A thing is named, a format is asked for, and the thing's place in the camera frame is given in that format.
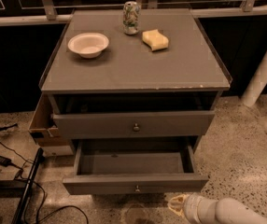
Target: white pipe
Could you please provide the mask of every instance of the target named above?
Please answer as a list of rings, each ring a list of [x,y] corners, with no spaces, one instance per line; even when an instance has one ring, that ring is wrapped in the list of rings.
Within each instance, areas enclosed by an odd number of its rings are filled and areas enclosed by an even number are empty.
[[[267,224],[267,218],[233,198],[207,199],[196,193],[170,202],[176,210],[183,208],[184,217],[190,224]]]
[[[256,103],[264,87],[267,84],[267,51],[241,100],[246,106],[252,106]]]

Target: bowl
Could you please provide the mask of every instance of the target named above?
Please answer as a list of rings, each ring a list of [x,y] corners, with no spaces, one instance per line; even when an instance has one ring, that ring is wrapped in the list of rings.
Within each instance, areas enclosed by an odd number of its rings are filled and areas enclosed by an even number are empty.
[[[108,46],[108,38],[97,33],[76,35],[68,42],[68,48],[84,58],[95,58]]]

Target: drawer knob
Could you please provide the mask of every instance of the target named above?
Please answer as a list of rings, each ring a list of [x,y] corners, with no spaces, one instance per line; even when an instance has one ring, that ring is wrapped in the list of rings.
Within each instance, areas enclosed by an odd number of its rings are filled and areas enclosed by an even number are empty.
[[[141,190],[140,190],[138,185],[135,186],[135,192],[141,192]]]
[[[137,123],[135,123],[135,125],[133,126],[133,130],[135,132],[139,132],[140,131],[140,127],[139,127],[139,125]]]

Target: open drawer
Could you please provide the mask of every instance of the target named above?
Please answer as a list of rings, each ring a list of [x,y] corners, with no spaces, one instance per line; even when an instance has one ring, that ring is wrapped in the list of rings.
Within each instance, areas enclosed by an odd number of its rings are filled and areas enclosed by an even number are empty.
[[[83,140],[75,175],[63,180],[70,194],[122,194],[200,191],[208,177],[198,175],[185,137]]]

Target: floor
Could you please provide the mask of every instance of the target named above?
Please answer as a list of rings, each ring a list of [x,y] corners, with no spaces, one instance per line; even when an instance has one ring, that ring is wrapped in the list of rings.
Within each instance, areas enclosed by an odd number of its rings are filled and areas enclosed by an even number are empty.
[[[0,126],[17,122],[18,128],[0,132],[0,141],[15,149],[25,159],[33,159],[38,146],[27,132],[33,112],[0,114]],[[23,160],[0,146],[0,155],[22,166]],[[216,116],[206,136],[195,152],[200,174],[209,175],[201,191],[204,197],[221,199],[232,197],[267,217],[267,95],[252,107],[244,106],[238,97],[222,97]],[[181,193],[138,195],[80,195],[71,196],[62,179],[73,173],[74,158],[48,157],[39,167],[35,181],[48,194],[39,218],[65,205],[74,205],[87,215],[89,222],[156,224],[188,223],[172,212],[168,201]],[[0,180],[12,179],[15,167],[2,167]],[[25,218],[35,222],[42,191],[34,186]],[[17,198],[0,196],[0,223],[11,223]],[[43,223],[86,223],[76,208],[66,208]]]

